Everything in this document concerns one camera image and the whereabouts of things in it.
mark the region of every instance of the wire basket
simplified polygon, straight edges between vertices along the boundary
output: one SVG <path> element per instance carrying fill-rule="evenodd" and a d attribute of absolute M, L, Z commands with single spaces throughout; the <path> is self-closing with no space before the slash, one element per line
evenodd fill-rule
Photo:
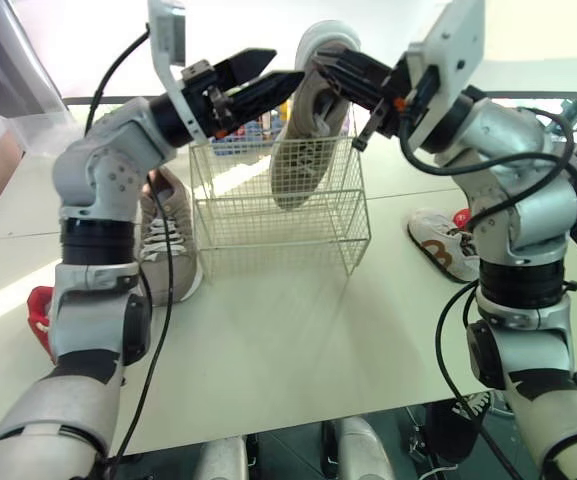
<path fill-rule="evenodd" d="M 351 143 L 337 137 L 192 147 L 194 233 L 206 274 L 341 265 L 350 275 L 370 242 Z"/>

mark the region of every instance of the shoelace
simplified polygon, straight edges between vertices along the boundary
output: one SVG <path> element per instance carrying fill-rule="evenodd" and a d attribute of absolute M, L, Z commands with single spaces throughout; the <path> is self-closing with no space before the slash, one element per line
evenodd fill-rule
<path fill-rule="evenodd" d="M 177 230 L 177 223 L 168 219 L 168 236 L 170 238 L 170 250 L 173 257 L 186 252 L 184 246 L 184 237 Z M 148 232 L 144 235 L 143 247 L 141 249 L 142 260 L 154 262 L 157 254 L 166 253 L 166 231 L 164 230 L 164 221 L 161 218 L 155 218 L 148 225 Z"/>
<path fill-rule="evenodd" d="M 297 158 L 292 160 L 291 166 L 304 176 L 314 177 L 318 173 L 317 168 L 313 165 L 315 165 L 318 160 L 321 160 L 324 144 L 316 139 L 325 138 L 330 135 L 330 125 L 326 123 L 326 115 L 328 115 L 334 103 L 334 100 L 328 101 L 322 106 L 321 112 L 313 116 L 315 125 L 317 125 L 317 131 L 312 136 L 314 140 L 302 141 L 297 147 Z"/>
<path fill-rule="evenodd" d="M 490 404 L 490 394 L 487 392 L 484 393 L 474 393 L 473 395 L 466 397 L 466 401 L 470 408 L 477 413 L 477 415 L 481 415 L 484 412 L 484 409 Z M 452 411 L 458 415 L 462 415 L 465 418 L 468 418 L 466 411 L 463 407 L 459 404 L 455 404 L 452 408 Z"/>
<path fill-rule="evenodd" d="M 464 232 L 458 228 L 451 228 L 446 232 L 448 235 L 461 235 L 459 239 L 459 246 L 461 247 L 461 251 L 467 257 L 472 257 L 477 255 L 477 249 L 475 248 L 475 244 L 472 243 L 472 234 L 469 232 Z"/>

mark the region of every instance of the white table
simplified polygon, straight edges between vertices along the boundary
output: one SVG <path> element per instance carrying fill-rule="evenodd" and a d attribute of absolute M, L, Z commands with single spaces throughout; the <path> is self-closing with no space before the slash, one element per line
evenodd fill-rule
<path fill-rule="evenodd" d="M 432 161 L 430 155 L 421 151 L 418 154 L 425 161 Z M 0 238 L 59 232 L 59 196 L 52 182 L 54 159 L 30 154 L 21 161 L 0 197 Z M 362 165 L 369 199 L 457 190 L 450 178 L 426 175 L 408 165 L 396 139 L 374 135 L 362 155 Z M 190 185 L 188 148 L 181 149 L 167 166 Z"/>
<path fill-rule="evenodd" d="M 373 242 L 350 280 L 336 271 L 223 279 L 204 284 L 175 306 L 130 452 L 450 395 L 436 366 L 433 336 L 442 306 L 459 286 L 436 272 L 408 240 L 404 225 L 418 207 L 461 208 L 462 194 L 380 198 L 368 205 Z M 0 302 L 0 419 L 51 369 L 26 325 L 23 302 L 30 286 L 50 284 L 49 266 L 58 257 L 57 234 L 0 240 L 0 290 L 22 280 L 18 289 L 13 285 L 5 290 L 8 304 Z M 566 277 L 577 280 L 574 244 L 566 266 Z M 577 293 L 572 296 L 577 367 Z M 162 313 L 158 311 L 153 322 L 153 341 Z M 448 319 L 444 349 L 463 392 L 481 390 L 470 373 L 457 310 Z M 115 449 L 153 350 L 127 370 Z"/>

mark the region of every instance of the red object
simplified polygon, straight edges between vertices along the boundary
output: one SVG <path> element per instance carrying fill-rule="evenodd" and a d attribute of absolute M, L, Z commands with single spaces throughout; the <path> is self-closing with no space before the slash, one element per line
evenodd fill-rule
<path fill-rule="evenodd" d="M 457 228 L 459 228 L 460 230 L 466 228 L 466 224 L 468 223 L 469 220 L 470 220 L 470 210 L 468 210 L 467 208 L 459 210 L 457 213 L 455 213 L 455 216 L 452 217 L 452 221 L 455 222 L 455 225 L 457 225 Z"/>
<path fill-rule="evenodd" d="M 47 315 L 48 309 L 50 308 L 50 302 L 52 301 L 52 290 L 52 287 L 33 288 L 32 292 L 30 292 L 30 295 L 28 296 L 26 304 L 28 305 L 28 325 L 54 363 L 54 359 L 50 353 L 50 344 L 48 342 L 50 319 Z"/>

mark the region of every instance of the sneaker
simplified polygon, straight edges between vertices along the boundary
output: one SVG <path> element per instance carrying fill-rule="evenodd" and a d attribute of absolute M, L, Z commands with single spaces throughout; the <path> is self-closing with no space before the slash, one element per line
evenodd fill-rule
<path fill-rule="evenodd" d="M 463 462 L 475 446 L 478 426 L 490 409 L 490 392 L 473 393 L 465 397 L 475 414 L 471 419 L 457 400 L 441 400 L 426 405 L 426 444 L 431 452 L 450 463 Z"/>
<path fill-rule="evenodd" d="M 448 278 L 459 283 L 479 278 L 479 256 L 472 235 L 442 212 L 422 208 L 408 220 L 408 235 Z"/>
<path fill-rule="evenodd" d="M 186 300 L 199 287 L 202 278 L 192 236 L 192 215 L 184 185 L 167 168 L 160 168 L 153 181 L 168 218 L 168 233 L 173 264 L 173 301 Z M 164 221 L 157 212 L 153 192 L 148 186 L 141 194 L 142 211 L 139 261 L 148 279 L 154 306 L 168 302 L 168 255 Z"/>
<path fill-rule="evenodd" d="M 301 206 L 319 185 L 330 164 L 335 142 L 318 139 L 339 135 L 350 105 L 315 70 L 313 57 L 323 48 L 359 50 L 359 47 L 357 34 L 337 20 L 316 23 L 301 37 L 295 69 L 303 70 L 305 77 L 295 91 L 292 115 L 277 137 L 279 143 L 270 163 L 273 197 L 285 210 Z"/>

